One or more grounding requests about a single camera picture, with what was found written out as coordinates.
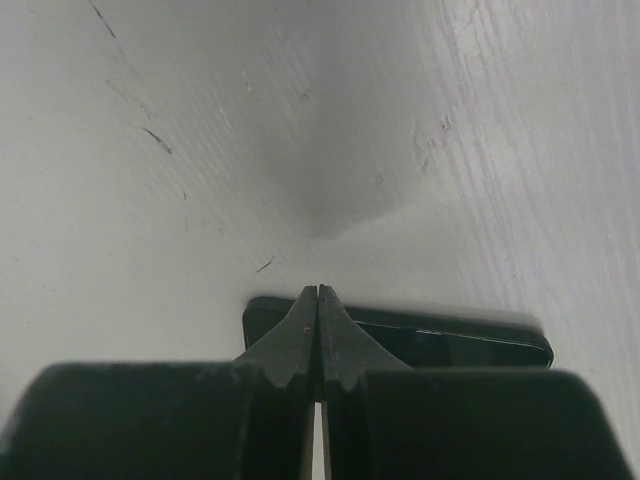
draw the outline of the painted wood surface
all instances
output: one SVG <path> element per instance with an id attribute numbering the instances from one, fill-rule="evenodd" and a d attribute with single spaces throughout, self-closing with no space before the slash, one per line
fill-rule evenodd
<path id="1" fill-rule="evenodd" d="M 536 319 L 638 471 L 639 21 L 3 0 L 0 418 L 51 362 L 233 357 L 249 298 L 324 282 Z"/>

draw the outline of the black mark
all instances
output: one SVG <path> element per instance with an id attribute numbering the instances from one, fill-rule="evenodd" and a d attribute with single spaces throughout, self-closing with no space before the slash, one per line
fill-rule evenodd
<path id="1" fill-rule="evenodd" d="M 98 17 L 100 18 L 100 20 L 102 20 L 102 23 L 104 23 L 104 26 L 107 27 L 107 30 L 109 30 L 109 33 L 111 34 L 111 36 L 113 38 L 116 38 L 116 34 L 113 33 L 113 30 L 111 30 L 111 27 L 109 26 L 109 24 L 107 23 L 107 21 L 104 19 L 104 17 L 102 16 L 102 13 L 100 13 L 100 10 L 98 10 L 98 7 L 96 7 L 93 2 L 89 2 L 91 3 L 91 6 L 93 7 L 93 9 L 96 11 L 96 15 L 98 15 Z"/>
<path id="2" fill-rule="evenodd" d="M 153 133 L 151 130 L 149 130 L 148 128 L 144 128 L 144 127 L 140 127 L 142 130 L 144 130 L 145 132 L 147 132 L 149 135 L 151 135 L 153 137 L 153 139 L 158 142 L 158 144 L 165 149 L 165 151 L 171 155 L 171 147 L 169 145 L 167 145 L 167 143 L 162 140 L 159 136 L 157 136 L 155 133 Z"/>
<path id="3" fill-rule="evenodd" d="M 275 260 L 275 258 L 276 258 L 275 255 L 273 257 L 271 257 L 271 260 L 269 260 L 267 263 L 265 263 L 263 266 L 261 266 L 258 270 L 256 270 L 256 273 L 260 273 L 262 270 L 264 270 L 269 265 L 271 265 L 271 262 L 273 262 Z"/>

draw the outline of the white surface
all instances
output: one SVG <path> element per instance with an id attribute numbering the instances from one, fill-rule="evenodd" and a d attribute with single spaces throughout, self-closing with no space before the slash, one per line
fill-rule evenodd
<path id="1" fill-rule="evenodd" d="M 640 468 L 638 2 L 95 6 L 0 3 L 0 418 L 324 282 L 537 317 Z"/>

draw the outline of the black scratch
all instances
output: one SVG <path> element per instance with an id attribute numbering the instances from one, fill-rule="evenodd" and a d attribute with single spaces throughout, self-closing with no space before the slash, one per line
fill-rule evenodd
<path id="1" fill-rule="evenodd" d="M 107 21 L 104 19 L 104 17 L 102 16 L 102 13 L 100 13 L 100 10 L 98 10 L 98 7 L 96 7 L 93 2 L 89 2 L 91 3 L 91 6 L 93 7 L 93 9 L 96 11 L 96 15 L 98 15 L 98 17 L 100 18 L 100 20 L 102 20 L 102 23 L 104 23 L 104 26 L 107 27 L 107 30 L 109 30 L 109 33 L 111 34 L 111 36 L 113 38 L 116 38 L 116 34 L 113 33 L 113 30 L 111 30 L 111 27 L 109 26 L 109 24 L 107 23 Z"/>
<path id="2" fill-rule="evenodd" d="M 153 133 L 151 130 L 149 130 L 148 128 L 144 128 L 144 127 L 140 127 L 142 130 L 144 130 L 145 132 L 147 132 L 149 135 L 151 135 L 153 137 L 153 139 L 158 142 L 158 144 L 165 149 L 165 151 L 171 155 L 171 147 L 169 145 L 167 145 L 167 143 L 162 140 L 159 136 L 157 136 L 155 133 Z"/>
<path id="3" fill-rule="evenodd" d="M 264 270 L 269 265 L 271 265 L 271 262 L 273 262 L 275 260 L 275 258 L 276 258 L 275 255 L 273 257 L 271 257 L 271 260 L 269 260 L 267 263 L 265 263 L 263 266 L 261 266 L 258 270 L 256 270 L 256 273 L 260 273 L 262 270 Z"/>

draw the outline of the scratch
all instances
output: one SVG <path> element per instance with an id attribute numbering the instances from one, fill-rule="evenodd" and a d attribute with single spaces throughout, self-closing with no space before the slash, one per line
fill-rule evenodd
<path id="1" fill-rule="evenodd" d="M 100 20 L 102 20 L 102 23 L 104 23 L 104 26 L 107 27 L 107 30 L 109 30 L 109 33 L 111 34 L 111 36 L 113 38 L 116 38 L 116 34 L 113 33 L 113 30 L 111 30 L 111 27 L 109 26 L 109 24 L 107 23 L 107 21 L 104 19 L 104 17 L 102 16 L 102 13 L 100 13 L 100 10 L 98 10 L 98 7 L 96 7 L 92 1 L 89 1 L 89 3 L 91 4 L 91 6 L 93 7 L 93 9 L 96 11 L 96 15 L 98 15 L 98 17 L 100 18 Z"/>
<path id="2" fill-rule="evenodd" d="M 273 257 L 271 257 L 271 260 L 269 260 L 267 263 L 265 263 L 263 266 L 261 266 L 258 270 L 256 270 L 256 273 L 260 273 L 262 270 L 264 270 L 269 265 L 271 265 L 271 263 L 275 260 L 275 258 L 276 258 L 275 255 Z"/>
<path id="3" fill-rule="evenodd" d="M 164 148 L 164 150 L 171 155 L 171 147 L 169 145 L 167 145 L 167 143 L 162 140 L 159 136 L 157 136 L 155 133 L 153 133 L 151 130 L 149 130 L 148 128 L 144 128 L 144 127 L 140 127 L 142 130 L 144 130 L 145 132 L 147 132 L 149 135 L 151 135 L 153 137 L 153 139 L 158 142 L 158 144 Z"/>

